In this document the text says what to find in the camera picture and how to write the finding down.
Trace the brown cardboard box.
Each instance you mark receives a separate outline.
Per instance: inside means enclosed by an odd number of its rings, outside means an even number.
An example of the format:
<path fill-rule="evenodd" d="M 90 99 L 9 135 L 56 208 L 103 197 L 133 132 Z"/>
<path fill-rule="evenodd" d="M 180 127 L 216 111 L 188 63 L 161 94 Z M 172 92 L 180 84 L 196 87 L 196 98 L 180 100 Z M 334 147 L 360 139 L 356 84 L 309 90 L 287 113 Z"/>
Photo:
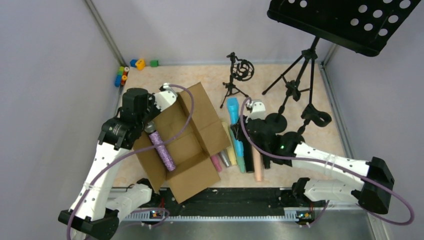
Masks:
<path fill-rule="evenodd" d="M 175 200 L 182 203 L 221 179 L 211 157 L 230 146 L 222 122 L 201 82 L 178 94 L 176 103 L 165 109 L 153 122 L 163 141 L 183 129 L 191 107 L 191 120 L 175 140 L 166 145 L 176 169 L 168 171 L 155 149 L 138 152 L 137 158 L 150 184 L 158 192 L 163 184 L 171 189 Z"/>

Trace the black round-base stand with holder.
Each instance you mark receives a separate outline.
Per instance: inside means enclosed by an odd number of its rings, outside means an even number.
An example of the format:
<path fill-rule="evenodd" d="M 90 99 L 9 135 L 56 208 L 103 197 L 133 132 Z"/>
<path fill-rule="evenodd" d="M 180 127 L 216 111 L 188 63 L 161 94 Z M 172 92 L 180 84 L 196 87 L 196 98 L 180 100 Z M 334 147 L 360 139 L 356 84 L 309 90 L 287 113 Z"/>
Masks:
<path fill-rule="evenodd" d="M 313 122 L 316 126 L 323 128 L 326 127 L 332 121 L 332 117 L 329 113 L 318 110 L 312 103 L 309 103 L 305 107 L 301 114 L 301 119 L 303 119 L 303 124 L 299 127 L 297 131 L 289 131 L 282 135 L 282 144 L 288 145 L 305 142 L 303 133 L 305 132 L 306 127 L 311 122 Z"/>

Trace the silver grey microphone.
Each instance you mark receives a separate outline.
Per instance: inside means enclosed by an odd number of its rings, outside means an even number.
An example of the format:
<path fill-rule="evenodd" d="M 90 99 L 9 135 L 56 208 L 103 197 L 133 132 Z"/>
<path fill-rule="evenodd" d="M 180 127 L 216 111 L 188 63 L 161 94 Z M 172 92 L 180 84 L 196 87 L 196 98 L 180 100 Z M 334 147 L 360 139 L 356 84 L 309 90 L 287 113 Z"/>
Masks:
<path fill-rule="evenodd" d="M 227 153 L 227 150 L 226 150 L 226 149 L 222 150 L 222 151 L 221 151 L 218 155 L 219 155 L 219 157 L 220 157 L 220 159 L 221 159 L 222 163 L 224 164 L 224 166 L 225 166 L 226 168 L 228 168 L 228 167 L 231 167 L 231 166 L 232 166 L 232 163 L 231 163 L 231 161 L 230 161 L 230 158 L 229 158 L 229 156 L 228 156 L 228 153 Z"/>

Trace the beige pink microphone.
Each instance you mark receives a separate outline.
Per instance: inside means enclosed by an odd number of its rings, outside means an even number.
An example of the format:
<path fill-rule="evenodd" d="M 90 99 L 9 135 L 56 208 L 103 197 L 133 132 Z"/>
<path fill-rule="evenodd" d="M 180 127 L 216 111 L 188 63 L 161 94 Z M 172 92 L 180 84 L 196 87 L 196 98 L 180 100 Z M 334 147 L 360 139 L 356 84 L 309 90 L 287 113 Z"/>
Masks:
<path fill-rule="evenodd" d="M 262 182 L 264 180 L 262 155 L 255 147 L 252 147 L 252 160 L 254 167 L 254 178 L 257 182 Z"/>

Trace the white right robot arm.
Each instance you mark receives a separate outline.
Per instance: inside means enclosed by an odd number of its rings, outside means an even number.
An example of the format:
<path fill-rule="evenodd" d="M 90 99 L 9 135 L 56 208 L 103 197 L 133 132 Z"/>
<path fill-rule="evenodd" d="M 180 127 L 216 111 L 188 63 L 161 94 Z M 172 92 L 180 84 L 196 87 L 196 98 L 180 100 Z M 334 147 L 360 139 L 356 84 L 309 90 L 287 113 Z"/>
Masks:
<path fill-rule="evenodd" d="M 329 178 L 301 177 L 292 185 L 292 194 L 300 202 L 331 200 L 359 204 L 376 214 L 389 212 L 392 196 L 381 187 L 392 190 L 395 179 L 383 159 L 359 160 L 330 154 L 307 145 L 297 132 L 273 132 L 262 119 L 249 119 L 246 132 L 239 121 L 230 130 L 237 140 L 250 138 L 260 153 L 275 164 L 311 170 Z"/>

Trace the purple glitter microphone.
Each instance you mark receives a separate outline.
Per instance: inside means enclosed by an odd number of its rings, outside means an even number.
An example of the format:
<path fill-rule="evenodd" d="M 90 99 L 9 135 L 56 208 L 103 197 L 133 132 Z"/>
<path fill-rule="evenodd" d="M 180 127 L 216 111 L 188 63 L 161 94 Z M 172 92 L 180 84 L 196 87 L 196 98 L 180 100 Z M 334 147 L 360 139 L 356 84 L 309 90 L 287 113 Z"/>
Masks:
<path fill-rule="evenodd" d="M 145 127 L 145 132 L 147 133 L 151 143 L 153 145 L 158 145 L 156 152 L 158 153 L 160 159 L 162 160 L 164 166 L 169 172 L 172 172 L 176 169 L 175 162 L 167 150 L 166 146 L 163 144 L 163 140 L 158 133 L 156 126 L 153 121 L 149 122 Z"/>

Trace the mint green microphone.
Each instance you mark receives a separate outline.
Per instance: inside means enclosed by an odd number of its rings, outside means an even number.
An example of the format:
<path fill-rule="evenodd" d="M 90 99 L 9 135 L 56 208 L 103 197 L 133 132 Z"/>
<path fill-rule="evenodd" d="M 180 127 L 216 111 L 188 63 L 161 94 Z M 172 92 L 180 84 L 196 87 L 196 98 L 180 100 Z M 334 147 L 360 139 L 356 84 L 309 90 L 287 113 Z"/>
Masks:
<path fill-rule="evenodd" d="M 228 130 L 229 130 L 229 134 L 230 134 L 230 139 L 231 139 L 233 147 L 234 147 L 236 162 L 239 166 L 240 172 L 246 173 L 243 143 L 240 140 L 237 140 L 235 138 L 235 135 L 234 135 L 234 133 L 233 133 L 233 131 L 231 130 L 230 127 L 228 128 Z"/>

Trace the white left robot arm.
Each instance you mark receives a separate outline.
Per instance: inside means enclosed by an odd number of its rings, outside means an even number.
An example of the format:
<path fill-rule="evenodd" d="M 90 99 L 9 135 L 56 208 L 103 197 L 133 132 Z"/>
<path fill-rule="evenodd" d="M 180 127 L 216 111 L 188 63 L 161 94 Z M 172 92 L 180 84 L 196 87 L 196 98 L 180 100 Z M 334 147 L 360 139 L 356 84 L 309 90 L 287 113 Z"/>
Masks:
<path fill-rule="evenodd" d="M 122 106 L 101 126 L 95 156 L 78 197 L 59 213 L 68 240 L 110 240 L 124 218 L 151 200 L 152 188 L 139 183 L 112 201 L 108 198 L 122 160 L 129 156 L 145 125 L 160 112 L 155 95 L 146 89 L 131 88 L 123 94 Z"/>

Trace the cream yellow microphone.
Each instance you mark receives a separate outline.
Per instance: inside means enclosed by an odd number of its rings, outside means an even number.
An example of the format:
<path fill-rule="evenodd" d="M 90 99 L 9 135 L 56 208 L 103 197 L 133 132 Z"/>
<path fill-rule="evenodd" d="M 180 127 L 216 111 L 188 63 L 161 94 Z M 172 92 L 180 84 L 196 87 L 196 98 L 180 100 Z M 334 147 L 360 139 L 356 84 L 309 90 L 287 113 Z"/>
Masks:
<path fill-rule="evenodd" d="M 235 153 L 235 149 L 234 149 L 234 146 L 233 146 L 233 141 L 232 141 L 230 133 L 229 133 L 229 125 L 225 121 L 222 121 L 221 124 L 222 124 L 224 131 L 227 135 L 227 138 L 230 142 L 230 146 L 226 148 L 226 155 L 228 156 L 228 162 L 230 163 L 230 166 L 236 166 L 237 165 L 237 158 L 236 158 L 236 153 Z"/>

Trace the black microphone silver grille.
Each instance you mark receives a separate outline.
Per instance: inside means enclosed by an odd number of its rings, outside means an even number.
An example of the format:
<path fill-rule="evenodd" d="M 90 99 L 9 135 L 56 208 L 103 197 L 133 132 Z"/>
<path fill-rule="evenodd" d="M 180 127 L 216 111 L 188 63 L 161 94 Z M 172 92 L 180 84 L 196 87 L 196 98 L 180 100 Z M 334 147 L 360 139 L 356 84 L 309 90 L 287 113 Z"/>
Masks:
<path fill-rule="evenodd" d="M 253 151 L 252 146 L 247 139 L 242 140 L 243 144 L 243 158 L 245 164 L 246 173 L 254 173 L 254 163 L 253 163 Z"/>

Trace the black shock mount tripod stand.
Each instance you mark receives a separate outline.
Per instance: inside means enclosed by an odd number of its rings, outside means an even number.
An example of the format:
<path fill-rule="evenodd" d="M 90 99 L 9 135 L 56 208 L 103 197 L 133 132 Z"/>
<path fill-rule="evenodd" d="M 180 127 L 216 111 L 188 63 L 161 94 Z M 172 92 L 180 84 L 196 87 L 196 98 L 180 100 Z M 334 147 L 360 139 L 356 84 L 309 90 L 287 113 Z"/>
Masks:
<path fill-rule="evenodd" d="M 235 54 L 235 52 L 231 52 L 229 55 L 226 56 L 229 58 L 231 65 L 230 65 L 230 75 L 229 75 L 229 82 L 223 82 L 222 85 L 226 89 L 225 96 L 223 98 L 223 101 L 220 105 L 220 109 L 223 108 L 224 103 L 226 99 L 230 96 L 234 96 L 238 93 L 241 93 L 246 98 L 249 97 L 248 94 L 240 90 L 234 83 L 234 80 L 239 82 L 247 82 L 250 79 L 253 78 L 255 73 L 254 65 L 246 60 L 238 58 Z"/>

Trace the black round-base stand with clip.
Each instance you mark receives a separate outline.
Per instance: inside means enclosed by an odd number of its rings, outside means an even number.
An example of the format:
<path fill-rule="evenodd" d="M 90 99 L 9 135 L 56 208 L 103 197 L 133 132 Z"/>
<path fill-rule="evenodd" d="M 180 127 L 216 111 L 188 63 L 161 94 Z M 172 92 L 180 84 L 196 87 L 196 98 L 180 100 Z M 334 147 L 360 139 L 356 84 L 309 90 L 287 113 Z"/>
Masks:
<path fill-rule="evenodd" d="M 283 116 L 283 113 L 286 109 L 288 99 L 292 97 L 294 101 L 298 102 L 301 98 L 301 92 L 299 91 L 298 84 L 295 80 L 287 82 L 285 87 L 287 88 L 285 99 L 279 107 L 278 112 L 270 113 L 265 118 L 265 123 L 274 133 L 281 133 L 287 128 L 288 123 L 286 118 Z"/>

